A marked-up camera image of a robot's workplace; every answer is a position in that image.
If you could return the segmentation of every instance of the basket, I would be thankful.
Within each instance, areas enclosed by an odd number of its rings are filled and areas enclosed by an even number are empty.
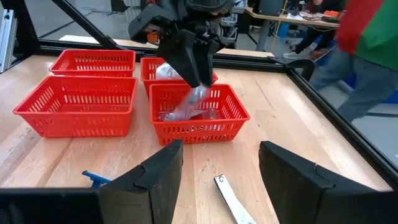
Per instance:
[[[229,85],[214,84],[209,98],[200,103],[198,110],[214,108],[220,119],[198,119],[189,121],[162,121],[159,116],[171,112],[183,100],[191,88],[180,84],[157,84],[150,86],[149,113],[161,145],[174,139],[184,144],[230,141],[235,138],[250,116]]]
[[[125,136],[136,78],[47,77],[17,108],[41,136]]]
[[[132,50],[64,50],[50,71],[66,76],[132,77],[135,61]]]
[[[141,80],[144,82],[145,91],[149,97],[149,86],[152,84],[187,84],[182,79],[172,80],[156,80],[156,68],[164,63],[162,58],[141,58]],[[213,72],[213,83],[217,81],[218,77]]]

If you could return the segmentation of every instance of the jeans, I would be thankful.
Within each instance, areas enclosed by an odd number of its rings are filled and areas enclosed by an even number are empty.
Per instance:
[[[349,122],[365,116],[369,109],[391,96],[398,86],[398,71],[349,55],[338,47],[332,50],[328,63],[314,71],[310,85],[320,90],[352,72],[357,75],[358,85],[337,110]]]
[[[305,36],[304,39],[299,44],[296,45],[294,52],[296,52],[296,54],[299,54],[304,49],[309,47],[312,44],[312,42],[314,42],[320,35],[322,35],[322,38],[319,41],[319,44],[317,45],[314,51],[327,48],[330,42],[335,37],[335,31],[329,30],[322,32],[309,27],[307,30],[307,36]]]

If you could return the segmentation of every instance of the person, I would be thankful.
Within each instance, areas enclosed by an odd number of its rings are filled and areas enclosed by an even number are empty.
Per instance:
[[[354,72],[357,87],[338,108],[352,122],[393,94],[398,85],[397,0],[349,0],[332,51],[309,81],[320,90]]]
[[[321,4],[314,4],[318,7],[315,7],[313,11],[318,11],[318,12],[325,12],[326,10],[329,11],[342,11],[345,6],[345,1],[344,0],[324,0]],[[327,48],[330,44],[330,42],[335,38],[335,30],[325,30],[325,29],[314,29],[312,27],[309,27],[307,29],[307,34],[303,40],[297,44],[293,51],[290,53],[284,53],[283,58],[286,59],[296,59],[296,58],[304,58],[307,57],[308,55],[303,55],[302,52],[309,47],[319,36],[321,36],[321,39],[318,43],[318,45],[315,47],[314,51],[318,51],[320,49]]]

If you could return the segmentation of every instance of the table leg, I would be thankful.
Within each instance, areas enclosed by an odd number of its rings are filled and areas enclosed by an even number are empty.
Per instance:
[[[264,23],[262,24],[261,27],[259,41],[257,42],[256,51],[264,50],[270,26],[271,26],[271,21],[264,20]]]

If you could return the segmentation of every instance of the red basket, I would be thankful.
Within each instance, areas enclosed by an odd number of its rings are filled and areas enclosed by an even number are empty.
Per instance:
[[[17,108],[46,138],[125,136],[136,78],[47,77]]]
[[[144,82],[147,96],[149,97],[149,86],[152,84],[186,84],[182,79],[174,80],[156,80],[156,68],[164,63],[162,58],[141,58],[141,80]],[[213,72],[213,83],[216,82],[218,77]]]
[[[215,108],[220,119],[173,122],[160,120],[160,114],[173,111],[189,90],[191,88],[184,84],[150,86],[150,120],[155,126],[160,144],[167,145],[174,139],[183,139],[185,144],[229,141],[235,138],[244,122],[250,119],[229,85],[214,84],[210,89],[210,97],[197,109]]]
[[[55,75],[132,77],[132,50],[64,50],[50,71]]]

